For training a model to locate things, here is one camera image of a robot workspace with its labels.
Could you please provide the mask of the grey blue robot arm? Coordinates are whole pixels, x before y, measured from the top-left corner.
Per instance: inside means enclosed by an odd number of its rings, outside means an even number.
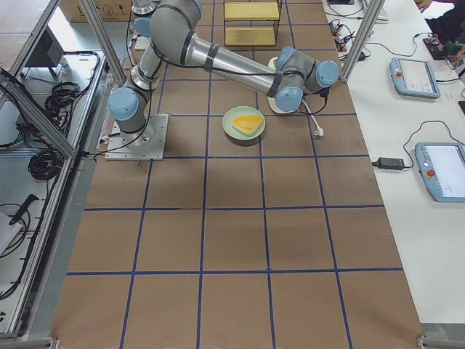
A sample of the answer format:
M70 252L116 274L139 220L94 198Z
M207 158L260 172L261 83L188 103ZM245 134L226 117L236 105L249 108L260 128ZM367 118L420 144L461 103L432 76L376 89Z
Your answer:
M146 1L141 8L144 14L135 17L134 26L150 44L129 80L108 100L110 114L124 134L138 134L145 128L144 110L158 86L156 74L163 59L236 81L271 97L285 112L297 110L305 93L321 92L339 79L335 62L320 62L292 47L282 48L275 67L270 68L202 39L195 32L203 10L200 1Z

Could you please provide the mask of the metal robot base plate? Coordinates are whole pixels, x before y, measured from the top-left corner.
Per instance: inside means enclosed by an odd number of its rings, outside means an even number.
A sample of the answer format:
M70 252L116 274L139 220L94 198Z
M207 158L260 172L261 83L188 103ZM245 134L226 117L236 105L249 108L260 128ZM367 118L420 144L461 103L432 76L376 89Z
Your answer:
M139 133L132 135L121 132L116 121L113 131L119 136L112 137L109 141L109 151L105 153L108 161L148 161L162 160L165 150L166 133L168 129L169 114L151 113L148 125L140 137Z

